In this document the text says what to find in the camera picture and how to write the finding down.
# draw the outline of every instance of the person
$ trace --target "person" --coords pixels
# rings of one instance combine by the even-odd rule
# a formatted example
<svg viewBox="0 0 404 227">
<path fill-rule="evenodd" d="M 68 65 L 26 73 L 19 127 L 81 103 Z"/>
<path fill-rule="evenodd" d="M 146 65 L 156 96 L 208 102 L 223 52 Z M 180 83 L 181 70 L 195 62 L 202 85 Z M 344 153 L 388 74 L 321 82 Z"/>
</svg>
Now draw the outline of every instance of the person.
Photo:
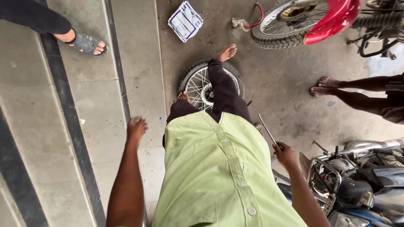
<svg viewBox="0 0 404 227">
<path fill-rule="evenodd" d="M 105 42 L 74 30 L 65 17 L 34 0 L 0 0 L 0 19 L 50 33 L 84 54 L 99 57 L 108 51 Z"/>
<path fill-rule="evenodd" d="M 364 94 L 347 92 L 340 88 L 385 91 L 387 98 L 370 98 Z M 332 77 L 323 77 L 317 87 L 310 89 L 310 93 L 314 97 L 334 95 L 354 109 L 377 114 L 396 124 L 404 124 L 404 74 L 354 81 L 339 81 Z"/>
<path fill-rule="evenodd" d="M 208 61 L 215 94 L 212 113 L 198 111 L 186 92 L 171 106 L 165 130 L 165 176 L 154 213 L 155 227 L 330 227 L 300 171 L 295 152 L 273 145 L 290 175 L 292 206 L 271 170 L 267 142 L 254 127 L 222 62 L 236 53 L 226 46 Z M 143 188 L 137 150 L 147 130 L 144 117 L 128 123 L 128 137 L 107 210 L 107 227 L 140 227 Z"/>
</svg>

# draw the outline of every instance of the motorcycle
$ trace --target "motorcycle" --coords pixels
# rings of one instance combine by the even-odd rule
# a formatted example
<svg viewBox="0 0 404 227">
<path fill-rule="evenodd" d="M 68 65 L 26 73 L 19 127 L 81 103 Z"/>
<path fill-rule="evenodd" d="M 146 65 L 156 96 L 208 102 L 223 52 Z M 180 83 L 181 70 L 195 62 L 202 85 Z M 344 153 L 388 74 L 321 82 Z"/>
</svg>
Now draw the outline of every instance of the motorcycle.
<svg viewBox="0 0 404 227">
<path fill-rule="evenodd" d="M 404 42 L 402 1 L 368 0 L 366 6 L 368 9 L 362 9 L 362 0 L 284 0 L 262 13 L 251 36 L 261 48 L 282 49 L 315 44 L 350 27 L 359 29 L 359 38 L 348 40 L 347 44 L 356 44 L 360 56 L 382 54 L 396 59 L 389 49 Z M 370 42 L 381 42 L 382 48 L 365 53 Z"/>
<path fill-rule="evenodd" d="M 308 186 L 332 227 L 404 227 L 404 137 L 353 141 L 312 160 L 300 154 Z M 289 178 L 273 170 L 291 204 Z"/>
</svg>

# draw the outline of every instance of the light green shirt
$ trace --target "light green shirt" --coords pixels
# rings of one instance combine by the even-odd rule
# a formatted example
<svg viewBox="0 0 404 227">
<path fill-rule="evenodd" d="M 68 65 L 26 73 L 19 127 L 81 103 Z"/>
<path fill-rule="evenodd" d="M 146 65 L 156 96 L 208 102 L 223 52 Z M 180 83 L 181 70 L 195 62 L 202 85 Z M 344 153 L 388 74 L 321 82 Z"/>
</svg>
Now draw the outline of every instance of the light green shirt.
<svg viewBox="0 0 404 227">
<path fill-rule="evenodd" d="M 267 142 L 242 117 L 222 113 L 219 124 L 204 111 L 176 118 L 165 145 L 154 227 L 306 227 L 274 181 Z"/>
</svg>

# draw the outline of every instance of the hand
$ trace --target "hand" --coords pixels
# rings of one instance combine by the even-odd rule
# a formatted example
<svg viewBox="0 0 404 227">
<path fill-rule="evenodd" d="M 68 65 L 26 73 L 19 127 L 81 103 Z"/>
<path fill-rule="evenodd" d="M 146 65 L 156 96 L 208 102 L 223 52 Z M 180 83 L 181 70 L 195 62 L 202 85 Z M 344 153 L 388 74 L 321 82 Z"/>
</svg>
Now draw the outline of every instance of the hand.
<svg viewBox="0 0 404 227">
<path fill-rule="evenodd" d="M 299 169 L 299 161 L 296 157 L 295 151 L 282 142 L 276 142 L 278 145 L 273 144 L 272 147 L 275 149 L 274 155 L 278 159 L 279 163 L 286 169 L 286 171 L 290 171 L 292 169 Z"/>
<path fill-rule="evenodd" d="M 148 129 L 146 119 L 143 116 L 131 118 L 128 123 L 128 137 L 126 140 L 140 142 Z"/>
</svg>

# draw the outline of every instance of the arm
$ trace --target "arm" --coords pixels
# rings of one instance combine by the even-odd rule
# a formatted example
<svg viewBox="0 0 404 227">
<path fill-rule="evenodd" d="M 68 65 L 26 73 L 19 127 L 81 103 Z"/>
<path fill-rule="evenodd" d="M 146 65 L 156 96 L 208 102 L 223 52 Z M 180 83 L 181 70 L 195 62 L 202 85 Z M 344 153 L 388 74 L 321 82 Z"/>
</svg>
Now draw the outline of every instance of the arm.
<svg viewBox="0 0 404 227">
<path fill-rule="evenodd" d="M 278 145 L 272 146 L 278 161 L 285 167 L 290 177 L 292 207 L 308 227 L 331 227 L 300 171 L 294 150 L 284 143 L 277 142 L 277 144 L 282 146 L 283 151 Z"/>
<path fill-rule="evenodd" d="M 141 227 L 144 201 L 137 149 L 148 127 L 144 117 L 132 118 L 128 123 L 128 136 L 107 211 L 107 227 Z"/>
</svg>

